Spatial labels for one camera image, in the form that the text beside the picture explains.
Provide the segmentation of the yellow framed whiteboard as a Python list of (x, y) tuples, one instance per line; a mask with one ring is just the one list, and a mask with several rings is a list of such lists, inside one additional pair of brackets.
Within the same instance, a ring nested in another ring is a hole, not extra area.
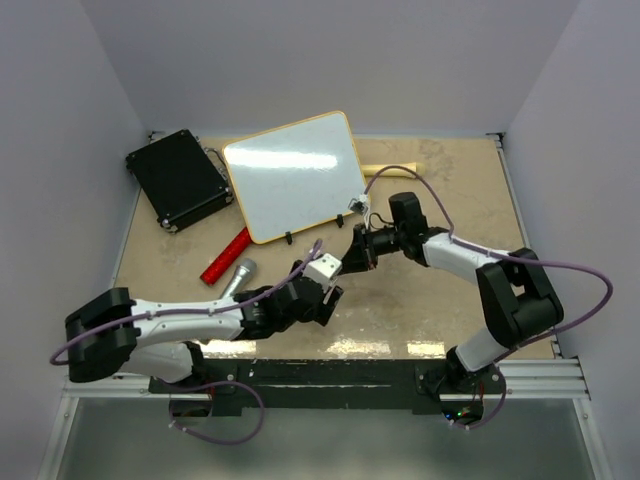
[(225, 144), (251, 240), (266, 244), (351, 213), (365, 190), (347, 116), (332, 111)]

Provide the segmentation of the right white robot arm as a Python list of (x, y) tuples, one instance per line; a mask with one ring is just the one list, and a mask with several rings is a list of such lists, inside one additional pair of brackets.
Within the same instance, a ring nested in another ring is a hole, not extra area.
[(431, 227), (411, 192), (389, 198), (392, 222), (373, 230), (360, 223), (342, 257), (344, 274), (373, 270), (382, 255), (401, 252), (423, 267), (444, 270), (478, 287), (485, 326), (447, 352), (439, 386), (469, 392), (499, 357), (564, 319), (564, 309), (536, 254), (527, 248), (493, 255), (462, 246), (450, 232)]

